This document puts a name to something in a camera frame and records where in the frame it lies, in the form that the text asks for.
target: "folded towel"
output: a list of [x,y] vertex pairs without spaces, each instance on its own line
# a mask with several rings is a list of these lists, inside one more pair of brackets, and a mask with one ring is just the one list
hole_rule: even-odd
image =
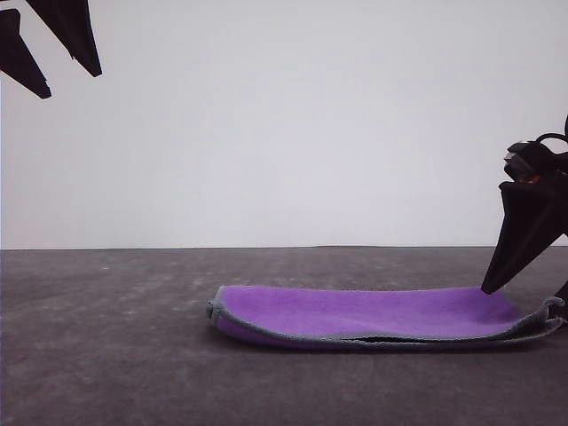
[[302,350],[473,349],[538,339],[564,324],[552,297],[523,316],[501,292],[478,287],[412,291],[223,286],[208,315],[223,333]]

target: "white wall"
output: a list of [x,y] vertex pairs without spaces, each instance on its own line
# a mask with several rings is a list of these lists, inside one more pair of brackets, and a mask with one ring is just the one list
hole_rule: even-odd
[[3,77],[5,249],[494,244],[568,114],[564,0],[96,0],[97,79],[9,4],[53,98]]

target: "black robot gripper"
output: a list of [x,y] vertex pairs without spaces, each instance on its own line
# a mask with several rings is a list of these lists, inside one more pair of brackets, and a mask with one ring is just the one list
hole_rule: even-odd
[[[27,2],[67,48],[71,58],[77,59],[92,76],[102,73],[88,0]],[[45,99],[51,96],[42,71],[20,36],[20,13],[16,9],[0,11],[0,70],[38,97]]]
[[[564,135],[546,133],[508,149],[505,172],[513,182],[500,184],[505,217],[482,290],[492,293],[513,279],[562,234],[568,234],[568,152],[555,154],[542,142]],[[568,302],[568,283],[556,296]],[[565,307],[556,314],[568,313]]]

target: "purple microfiber towel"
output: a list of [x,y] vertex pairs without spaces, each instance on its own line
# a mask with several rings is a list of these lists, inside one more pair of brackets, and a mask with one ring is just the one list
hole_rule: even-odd
[[223,333],[304,350],[468,349],[531,341],[561,327],[552,297],[523,316],[478,287],[412,291],[224,286],[208,304]]

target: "gray table surface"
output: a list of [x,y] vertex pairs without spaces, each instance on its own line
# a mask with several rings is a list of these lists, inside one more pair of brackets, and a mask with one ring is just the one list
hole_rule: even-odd
[[[478,285],[491,248],[5,251],[5,425],[566,424],[568,327],[506,351],[282,351],[205,318],[219,285]],[[550,248],[506,291],[530,311],[568,278]]]

